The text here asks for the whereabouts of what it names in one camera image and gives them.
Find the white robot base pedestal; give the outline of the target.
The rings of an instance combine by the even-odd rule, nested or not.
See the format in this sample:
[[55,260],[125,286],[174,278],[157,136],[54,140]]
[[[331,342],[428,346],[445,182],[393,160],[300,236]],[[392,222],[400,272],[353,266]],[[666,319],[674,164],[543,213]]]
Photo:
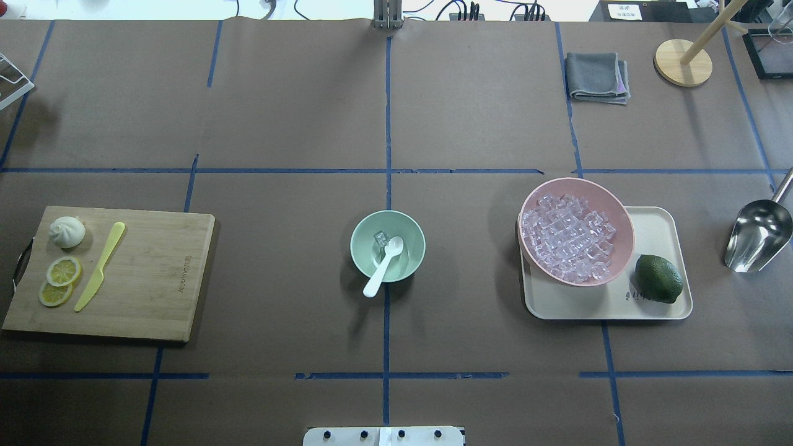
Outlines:
[[303,445],[465,445],[456,426],[364,426],[309,429]]

